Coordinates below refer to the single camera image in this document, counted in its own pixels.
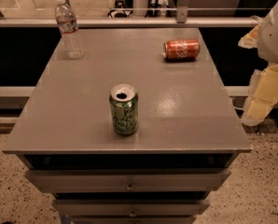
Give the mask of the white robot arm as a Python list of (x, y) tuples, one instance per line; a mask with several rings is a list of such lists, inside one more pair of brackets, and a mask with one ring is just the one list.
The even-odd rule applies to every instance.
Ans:
[(278, 104), (278, 2), (268, 15), (238, 42), (245, 49), (257, 48), (258, 57), (267, 61), (263, 70), (255, 70), (243, 105), (242, 124), (257, 126)]

